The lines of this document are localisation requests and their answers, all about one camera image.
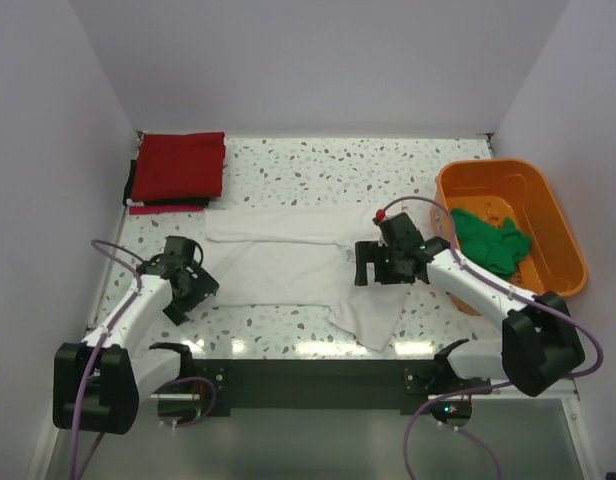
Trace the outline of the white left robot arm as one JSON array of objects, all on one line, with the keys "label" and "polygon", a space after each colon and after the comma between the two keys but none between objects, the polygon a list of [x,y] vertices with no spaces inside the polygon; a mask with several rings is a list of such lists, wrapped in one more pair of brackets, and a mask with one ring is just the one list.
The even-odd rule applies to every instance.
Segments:
[{"label": "white left robot arm", "polygon": [[168,319],[179,326],[218,282],[203,268],[201,245],[169,236],[162,252],[132,269],[121,302],[78,343],[65,343],[54,357],[52,419],[64,430],[125,434],[140,403],[162,386],[188,390],[195,380],[190,348],[157,342],[137,349],[151,324]]}]

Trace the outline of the white t shirt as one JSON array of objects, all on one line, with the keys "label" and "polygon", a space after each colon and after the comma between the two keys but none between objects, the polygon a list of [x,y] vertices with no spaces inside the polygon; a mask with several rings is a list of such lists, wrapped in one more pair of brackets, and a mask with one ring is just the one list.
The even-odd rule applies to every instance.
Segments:
[{"label": "white t shirt", "polygon": [[355,243],[379,237],[374,214],[362,204],[205,211],[203,264],[219,284],[211,305],[326,307],[332,324],[383,350],[408,288],[354,283]]}]

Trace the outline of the green t shirt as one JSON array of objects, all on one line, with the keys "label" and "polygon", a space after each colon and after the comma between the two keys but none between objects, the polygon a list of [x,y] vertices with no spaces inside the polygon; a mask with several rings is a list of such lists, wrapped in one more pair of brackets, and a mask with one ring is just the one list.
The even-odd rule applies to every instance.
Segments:
[{"label": "green t shirt", "polygon": [[453,209],[451,214],[462,253],[500,278],[510,279],[530,253],[531,239],[509,217],[492,226],[463,209]]}]

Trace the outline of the orange plastic basket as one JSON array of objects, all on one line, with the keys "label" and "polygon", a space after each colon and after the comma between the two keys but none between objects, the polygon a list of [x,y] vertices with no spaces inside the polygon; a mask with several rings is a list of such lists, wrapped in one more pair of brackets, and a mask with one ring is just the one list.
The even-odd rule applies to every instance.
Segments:
[{"label": "orange plastic basket", "polygon": [[588,280],[584,257],[542,172],[521,159],[465,160],[437,175],[435,199],[494,228],[510,219],[530,238],[530,251],[510,282],[537,294],[579,294]]}]

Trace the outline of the aluminium frame rail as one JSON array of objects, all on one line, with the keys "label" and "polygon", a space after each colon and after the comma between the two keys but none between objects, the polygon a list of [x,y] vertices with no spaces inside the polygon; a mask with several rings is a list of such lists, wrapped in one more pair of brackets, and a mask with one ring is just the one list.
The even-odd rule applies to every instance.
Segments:
[{"label": "aluminium frame rail", "polygon": [[529,397],[516,387],[497,387],[487,396],[488,400],[552,401],[561,409],[568,434],[572,441],[577,461],[584,479],[604,479],[605,471],[596,458],[586,421],[582,414],[577,385],[574,381],[562,380],[537,397]]}]

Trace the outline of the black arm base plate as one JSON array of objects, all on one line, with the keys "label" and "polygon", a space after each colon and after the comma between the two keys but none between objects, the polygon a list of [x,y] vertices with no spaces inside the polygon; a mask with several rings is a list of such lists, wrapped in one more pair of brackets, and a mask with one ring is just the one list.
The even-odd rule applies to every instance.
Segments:
[{"label": "black arm base plate", "polygon": [[414,413],[430,396],[484,387],[462,380],[434,360],[197,360],[197,382],[163,387],[152,396],[163,420],[198,413],[227,417],[234,409],[397,410]]}]

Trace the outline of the pink folded t shirt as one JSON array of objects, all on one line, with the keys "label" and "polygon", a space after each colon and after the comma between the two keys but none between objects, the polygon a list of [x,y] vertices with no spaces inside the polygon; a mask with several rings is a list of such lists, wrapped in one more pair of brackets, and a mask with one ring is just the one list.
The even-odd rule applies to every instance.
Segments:
[{"label": "pink folded t shirt", "polygon": [[203,206],[190,205],[149,205],[149,206],[130,206],[128,213],[130,215],[160,215],[171,213],[197,213],[204,210]]}]

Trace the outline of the black folded t shirt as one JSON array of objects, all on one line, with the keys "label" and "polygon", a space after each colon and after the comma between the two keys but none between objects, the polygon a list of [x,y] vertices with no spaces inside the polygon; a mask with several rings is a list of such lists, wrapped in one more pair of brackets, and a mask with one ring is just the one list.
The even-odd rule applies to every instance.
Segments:
[{"label": "black folded t shirt", "polygon": [[207,207],[212,194],[195,188],[181,168],[175,173],[154,172],[153,168],[140,166],[138,160],[131,160],[128,177],[124,185],[122,203],[124,206],[149,205],[190,205]]}]

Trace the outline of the red folded t shirt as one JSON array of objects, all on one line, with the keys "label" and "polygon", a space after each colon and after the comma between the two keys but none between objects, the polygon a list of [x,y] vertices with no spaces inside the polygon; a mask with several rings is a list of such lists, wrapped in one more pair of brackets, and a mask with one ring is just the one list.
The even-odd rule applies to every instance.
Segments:
[{"label": "red folded t shirt", "polygon": [[219,197],[223,190],[223,166],[226,155],[222,132],[194,134],[146,134],[139,147],[140,166],[154,172],[175,173],[181,168],[195,188]]}]

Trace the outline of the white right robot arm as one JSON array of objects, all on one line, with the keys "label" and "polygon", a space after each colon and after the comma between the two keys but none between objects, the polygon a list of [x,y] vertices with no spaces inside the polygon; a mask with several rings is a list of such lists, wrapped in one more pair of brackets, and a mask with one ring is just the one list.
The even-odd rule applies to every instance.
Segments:
[{"label": "white right robot arm", "polygon": [[477,266],[442,237],[424,239],[406,213],[373,218],[376,241],[355,245],[355,284],[437,286],[470,305],[500,331],[497,340],[461,339],[439,351],[433,379],[447,393],[468,380],[507,380],[536,397],[583,364],[585,353],[567,304],[552,291],[518,289]]}]

